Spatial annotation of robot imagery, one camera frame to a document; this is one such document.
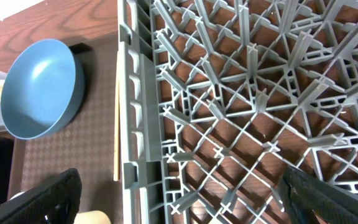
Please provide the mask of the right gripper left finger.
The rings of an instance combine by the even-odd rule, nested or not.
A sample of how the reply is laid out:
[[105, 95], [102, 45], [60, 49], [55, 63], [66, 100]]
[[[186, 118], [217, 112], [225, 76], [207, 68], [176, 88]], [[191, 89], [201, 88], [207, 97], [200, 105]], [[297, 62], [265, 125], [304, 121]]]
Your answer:
[[73, 223], [81, 191], [78, 170], [67, 169], [0, 204], [0, 223]]

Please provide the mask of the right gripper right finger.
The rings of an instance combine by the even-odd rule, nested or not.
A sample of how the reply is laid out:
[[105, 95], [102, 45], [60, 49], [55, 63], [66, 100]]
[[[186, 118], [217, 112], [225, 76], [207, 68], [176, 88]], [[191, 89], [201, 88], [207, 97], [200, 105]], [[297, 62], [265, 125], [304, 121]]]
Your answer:
[[358, 223], [354, 194], [287, 167], [278, 183], [278, 194], [292, 223]]

